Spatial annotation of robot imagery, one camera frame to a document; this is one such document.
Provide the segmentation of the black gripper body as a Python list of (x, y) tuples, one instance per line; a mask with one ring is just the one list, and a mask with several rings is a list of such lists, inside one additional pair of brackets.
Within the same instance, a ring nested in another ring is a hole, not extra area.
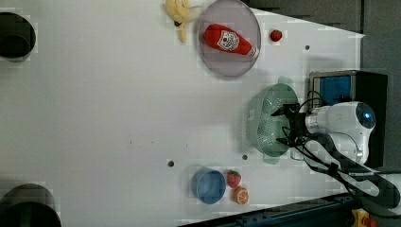
[(306, 113), (300, 112), (300, 104), (286, 104), (285, 116), (289, 122), (288, 141), (291, 146), (300, 145), (307, 136)]

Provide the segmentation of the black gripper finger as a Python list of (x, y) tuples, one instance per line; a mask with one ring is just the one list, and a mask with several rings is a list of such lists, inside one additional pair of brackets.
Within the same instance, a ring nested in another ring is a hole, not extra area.
[(286, 115), (287, 112), (288, 112), (288, 109), (286, 107), (281, 107), (276, 112), (272, 113), (271, 116)]
[(291, 141), (287, 138), (276, 138), (276, 141), (286, 146), (292, 146)]

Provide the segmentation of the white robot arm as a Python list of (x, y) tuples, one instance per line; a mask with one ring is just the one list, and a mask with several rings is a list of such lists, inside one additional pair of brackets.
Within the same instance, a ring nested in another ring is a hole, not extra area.
[(373, 109), (358, 101), (300, 109), (299, 103), (285, 104), (273, 113), (288, 120), (278, 141), (300, 151), (311, 170), (341, 183), (366, 210), (398, 217), (400, 173), (366, 166), (376, 125)]

